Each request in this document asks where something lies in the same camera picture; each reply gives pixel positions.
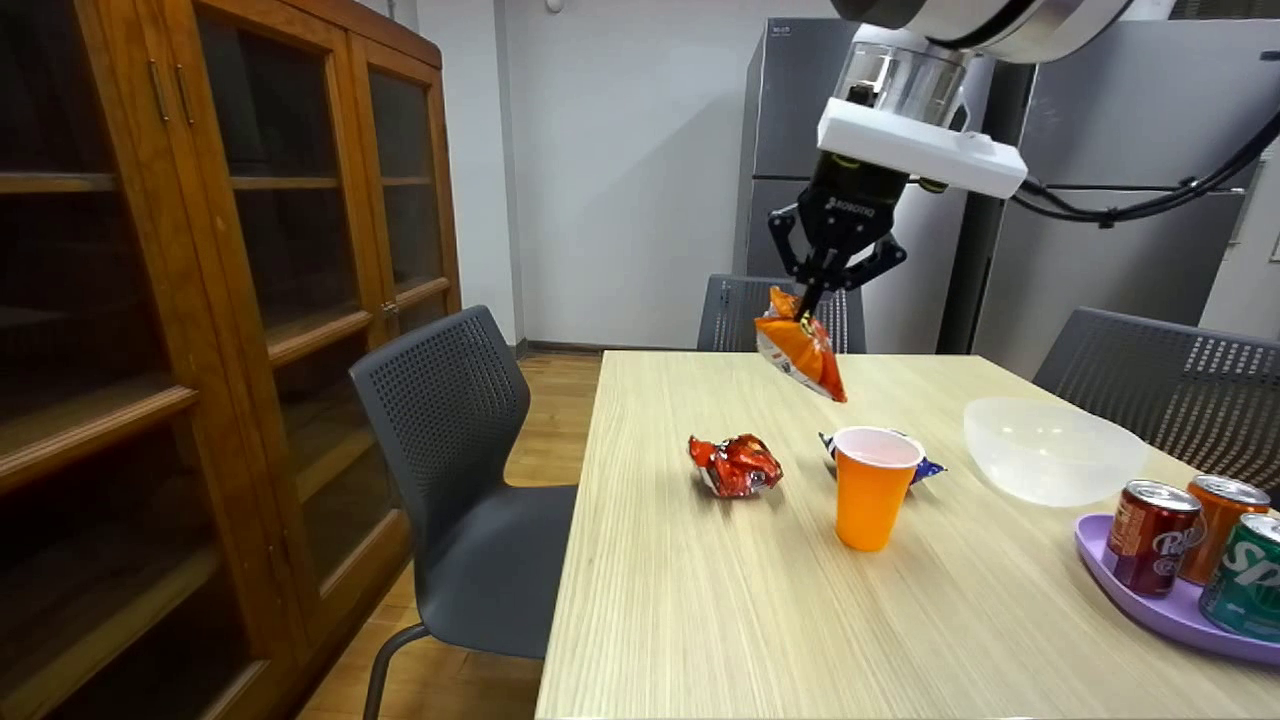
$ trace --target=chair leg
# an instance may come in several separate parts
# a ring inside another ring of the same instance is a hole
[[[405,644],[425,641],[425,635],[433,635],[433,630],[413,625],[413,630],[398,630],[397,635],[385,641],[385,648],[375,651],[371,671],[367,671],[364,720],[375,720],[385,708],[385,684],[389,684],[392,655]]]

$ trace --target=purple plate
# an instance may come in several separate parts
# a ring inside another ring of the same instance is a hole
[[[1236,635],[1236,633],[1211,630],[1196,608],[1196,600],[1201,600],[1196,585],[1177,579],[1173,593],[1158,597],[1158,600],[1135,597],[1132,590],[1123,590],[1104,564],[1107,535],[1113,535],[1113,517],[1079,517],[1076,554],[1079,554],[1089,578],[1113,597],[1113,603],[1126,622],[1135,622],[1141,630],[1149,630],[1156,635],[1169,635],[1177,644],[1192,644],[1192,648],[1211,651],[1211,655],[1232,655],[1232,660],[1242,660],[1242,666],[1280,670],[1280,644],[1275,641],[1251,641],[1251,635]]]

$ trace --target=chair backrest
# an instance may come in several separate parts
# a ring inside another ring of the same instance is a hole
[[[766,307],[766,287],[799,294],[788,275],[709,275],[702,317],[696,328],[699,351],[751,351],[754,317]],[[865,302],[860,294],[829,294],[814,307],[836,351],[865,351]]]
[[[425,562],[504,484],[528,411],[517,351],[489,307],[465,307],[367,351],[350,384]]]
[[[1280,491],[1280,345],[1076,307],[1037,384],[1201,474]]]

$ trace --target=soda can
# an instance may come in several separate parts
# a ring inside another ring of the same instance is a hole
[[[1169,597],[1196,542],[1201,504],[1181,489],[1132,480],[1119,491],[1104,564],[1135,597]]]
[[[1280,641],[1280,512],[1241,517],[1201,611],[1225,633]]]
[[[1196,550],[1183,556],[1181,579],[1202,590],[1216,578],[1216,562],[1241,517],[1271,509],[1271,496],[1232,475],[1196,475],[1189,491],[1201,501],[1201,533]]]

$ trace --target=white bowl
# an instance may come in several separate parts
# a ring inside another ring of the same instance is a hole
[[[1001,491],[1079,509],[1115,501],[1135,480],[1150,450],[1099,415],[1057,402],[970,402],[962,446]]]

